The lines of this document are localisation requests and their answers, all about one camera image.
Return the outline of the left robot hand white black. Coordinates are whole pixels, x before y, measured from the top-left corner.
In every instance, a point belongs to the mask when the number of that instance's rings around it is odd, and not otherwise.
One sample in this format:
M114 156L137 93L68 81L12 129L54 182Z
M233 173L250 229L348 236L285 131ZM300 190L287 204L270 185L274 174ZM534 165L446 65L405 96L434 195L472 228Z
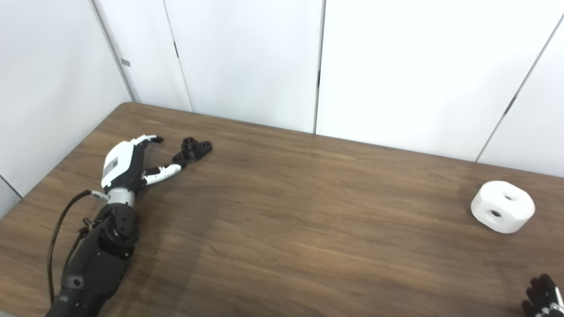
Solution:
M162 143L164 138L158 135L141 135L129 142L120 142L114 146L104 161L101 187L109 195L113 189L128 189L138 193L147 185L152 185L179 173L183 167L168 164L156 168L144 169L145 150L149 143Z

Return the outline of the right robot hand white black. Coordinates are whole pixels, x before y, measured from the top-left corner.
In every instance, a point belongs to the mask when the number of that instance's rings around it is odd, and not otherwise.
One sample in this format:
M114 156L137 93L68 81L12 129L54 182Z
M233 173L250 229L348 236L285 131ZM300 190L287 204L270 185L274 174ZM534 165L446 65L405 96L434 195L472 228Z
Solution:
M544 273L530 279L526 289L527 299L521 304L526 317L562 317L563 296L550 275Z

